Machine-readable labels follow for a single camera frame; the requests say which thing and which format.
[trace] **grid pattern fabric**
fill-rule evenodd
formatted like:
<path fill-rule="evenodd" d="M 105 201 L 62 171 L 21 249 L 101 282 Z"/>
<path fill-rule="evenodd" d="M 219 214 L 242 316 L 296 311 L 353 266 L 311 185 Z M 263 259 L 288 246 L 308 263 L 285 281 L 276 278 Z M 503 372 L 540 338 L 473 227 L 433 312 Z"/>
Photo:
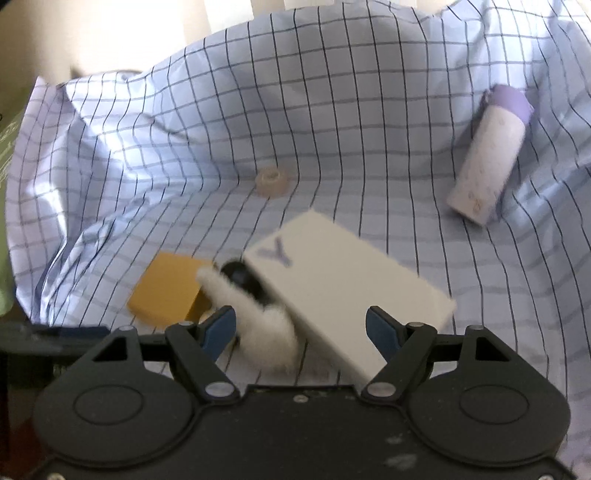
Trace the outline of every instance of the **grid pattern fabric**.
<path fill-rule="evenodd" d="M 125 303 L 158 250 L 221 263 L 313 207 L 448 292 L 448 333 L 485 325 L 565 393 L 559 456 L 591 478 L 590 35 L 576 0 L 375 0 L 259 17 L 139 75 L 40 79 L 7 192 L 18 298 L 35 322 L 149 332 Z M 535 114 L 481 229 L 445 198 L 497 83 Z M 254 192 L 269 165 L 283 198 Z M 347 381 L 308 345 L 290 374 L 219 362 L 240 386 Z"/>

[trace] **yellow block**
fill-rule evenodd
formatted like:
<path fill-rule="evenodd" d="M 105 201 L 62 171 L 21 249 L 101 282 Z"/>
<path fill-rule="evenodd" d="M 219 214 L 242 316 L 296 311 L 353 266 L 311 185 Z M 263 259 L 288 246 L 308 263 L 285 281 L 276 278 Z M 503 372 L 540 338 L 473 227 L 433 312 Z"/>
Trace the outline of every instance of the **yellow block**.
<path fill-rule="evenodd" d="M 184 320 L 198 322 L 212 305 L 195 280 L 211 260 L 159 252 L 135 286 L 127 307 L 140 320 L 167 327 Z"/>

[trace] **black device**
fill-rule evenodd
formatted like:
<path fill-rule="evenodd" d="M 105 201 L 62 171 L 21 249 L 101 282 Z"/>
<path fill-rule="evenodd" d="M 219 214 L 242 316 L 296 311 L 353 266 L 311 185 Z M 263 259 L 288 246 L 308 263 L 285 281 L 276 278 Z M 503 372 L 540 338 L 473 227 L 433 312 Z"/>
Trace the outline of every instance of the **black device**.
<path fill-rule="evenodd" d="M 51 454 L 30 480 L 574 479 L 554 459 L 567 401 L 485 328 L 438 335 L 372 307 L 367 333 L 387 365 L 361 393 L 240 396 L 215 364 L 235 324 L 225 307 L 199 326 L 95 340 L 36 403 Z M 174 380 L 144 361 L 169 362 Z M 440 361 L 457 368 L 431 378 Z"/>

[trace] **purple cap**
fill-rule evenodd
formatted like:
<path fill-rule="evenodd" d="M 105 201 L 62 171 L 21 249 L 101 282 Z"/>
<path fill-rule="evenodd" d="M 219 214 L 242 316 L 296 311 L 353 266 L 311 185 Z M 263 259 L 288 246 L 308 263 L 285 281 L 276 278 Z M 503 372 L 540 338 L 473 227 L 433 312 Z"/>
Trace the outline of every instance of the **purple cap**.
<path fill-rule="evenodd" d="M 509 85 L 495 85 L 488 103 L 509 110 L 525 125 L 530 123 L 531 114 L 534 113 L 534 107 L 527 101 L 523 92 Z"/>

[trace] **white wall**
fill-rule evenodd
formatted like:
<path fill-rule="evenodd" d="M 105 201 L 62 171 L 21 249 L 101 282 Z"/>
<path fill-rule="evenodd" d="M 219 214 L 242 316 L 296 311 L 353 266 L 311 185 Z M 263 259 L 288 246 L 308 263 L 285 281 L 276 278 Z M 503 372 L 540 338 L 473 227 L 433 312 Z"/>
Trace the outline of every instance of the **white wall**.
<path fill-rule="evenodd" d="M 144 70 L 254 15 L 333 1 L 11 0 L 0 11 L 0 105 L 38 74 L 58 83 L 108 70 Z M 430 13 L 453 1 L 398 0 Z M 591 0 L 579 1 L 591 12 Z"/>

